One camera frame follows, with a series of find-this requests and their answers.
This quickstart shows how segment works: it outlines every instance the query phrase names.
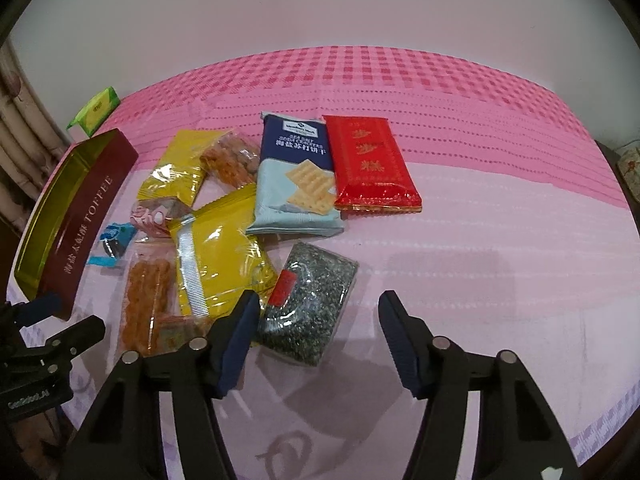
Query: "blue candy wrapper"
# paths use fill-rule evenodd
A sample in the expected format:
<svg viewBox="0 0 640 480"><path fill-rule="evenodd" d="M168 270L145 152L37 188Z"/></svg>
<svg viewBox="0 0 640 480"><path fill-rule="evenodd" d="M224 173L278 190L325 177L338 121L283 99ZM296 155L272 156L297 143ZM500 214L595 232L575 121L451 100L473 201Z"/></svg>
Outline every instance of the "blue candy wrapper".
<svg viewBox="0 0 640 480"><path fill-rule="evenodd" d="M255 221L246 233L341 233L324 121L270 112L263 112L262 120Z"/></svg>
<svg viewBox="0 0 640 480"><path fill-rule="evenodd" d="M127 246L136 234L131 224L109 224L98 238L87 264L115 267L124 256Z"/></svg>

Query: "white wall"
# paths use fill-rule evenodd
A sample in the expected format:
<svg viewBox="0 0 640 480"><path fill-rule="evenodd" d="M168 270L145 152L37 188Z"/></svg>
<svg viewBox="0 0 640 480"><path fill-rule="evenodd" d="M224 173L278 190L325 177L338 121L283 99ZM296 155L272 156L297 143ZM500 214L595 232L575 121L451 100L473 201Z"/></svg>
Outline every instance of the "white wall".
<svg viewBox="0 0 640 480"><path fill-rule="evenodd" d="M640 50L607 0L33 0L12 39L61 126L108 85L126 95L245 54L381 44L543 84L614 148L640 137Z"/></svg>

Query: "table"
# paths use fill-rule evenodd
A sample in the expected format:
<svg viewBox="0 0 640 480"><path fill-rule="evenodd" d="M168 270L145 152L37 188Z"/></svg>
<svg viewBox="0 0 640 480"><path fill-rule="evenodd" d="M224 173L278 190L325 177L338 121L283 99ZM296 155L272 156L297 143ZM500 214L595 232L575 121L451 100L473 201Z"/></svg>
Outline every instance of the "table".
<svg viewBox="0 0 640 480"><path fill-rule="evenodd" d="M118 127L140 153L106 222L127 221L140 183L180 128L238 127L259 140L260 111L389 118L422 195L421 214L349 218L314 238L360 262L334 342L318 368L249 352L242 390L215 403L236 471L250 480L401 478L424 406L403 390L376 319L389 288L434 334L469 352L516 351L579 463L640 404L640 240L614 175L554 94L516 76L437 54L326 46L257 54L193 70L123 99ZM207 183L196 204L220 193ZM293 240L268 242L282 268ZM107 323L77 362L78 425L113 365L124 278L88 267L72 320ZM12 280L12 301L22 293ZM40 344L63 325L24 335ZM180 478L167 398L168 468ZM471 395L459 468L478 429Z"/></svg>

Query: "red package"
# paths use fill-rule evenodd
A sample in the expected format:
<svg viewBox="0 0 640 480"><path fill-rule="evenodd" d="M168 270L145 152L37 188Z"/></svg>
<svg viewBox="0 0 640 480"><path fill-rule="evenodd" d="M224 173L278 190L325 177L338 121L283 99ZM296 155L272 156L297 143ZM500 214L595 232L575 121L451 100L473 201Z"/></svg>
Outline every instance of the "red package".
<svg viewBox="0 0 640 480"><path fill-rule="evenodd" d="M386 119L324 119L334 159L336 209L422 211L422 199Z"/></svg>

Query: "beige curtain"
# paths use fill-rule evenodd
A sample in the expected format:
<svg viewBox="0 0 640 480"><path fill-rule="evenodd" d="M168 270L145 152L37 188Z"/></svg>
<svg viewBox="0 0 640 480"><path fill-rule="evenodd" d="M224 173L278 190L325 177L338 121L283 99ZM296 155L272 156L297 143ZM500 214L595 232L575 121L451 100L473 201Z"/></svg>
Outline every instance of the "beige curtain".
<svg viewBox="0 0 640 480"><path fill-rule="evenodd" d="M66 148L7 41L0 46L0 215L20 232Z"/></svg>

